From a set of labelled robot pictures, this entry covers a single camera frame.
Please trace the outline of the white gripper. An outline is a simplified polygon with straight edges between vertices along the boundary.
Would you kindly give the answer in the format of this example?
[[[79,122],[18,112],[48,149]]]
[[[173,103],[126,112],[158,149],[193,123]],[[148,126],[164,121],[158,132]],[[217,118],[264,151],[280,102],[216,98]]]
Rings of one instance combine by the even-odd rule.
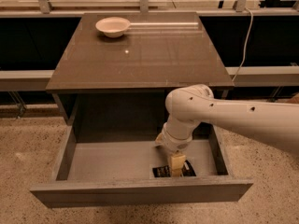
[[[192,136],[178,139],[172,136],[163,126],[162,131],[157,135],[155,144],[162,146],[167,154],[171,154],[168,158],[168,165],[170,168],[170,175],[172,177],[179,177],[182,175],[182,168],[186,161],[186,156],[181,153],[184,152],[192,141]]]

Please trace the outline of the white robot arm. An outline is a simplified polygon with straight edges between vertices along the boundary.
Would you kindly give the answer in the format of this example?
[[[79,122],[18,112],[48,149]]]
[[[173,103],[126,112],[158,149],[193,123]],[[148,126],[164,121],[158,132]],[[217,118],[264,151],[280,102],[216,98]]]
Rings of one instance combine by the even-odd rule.
[[[291,154],[299,153],[299,105],[216,99],[203,84],[165,98],[168,119],[156,138],[166,150],[172,177],[182,175],[184,151],[200,123],[208,123]]]

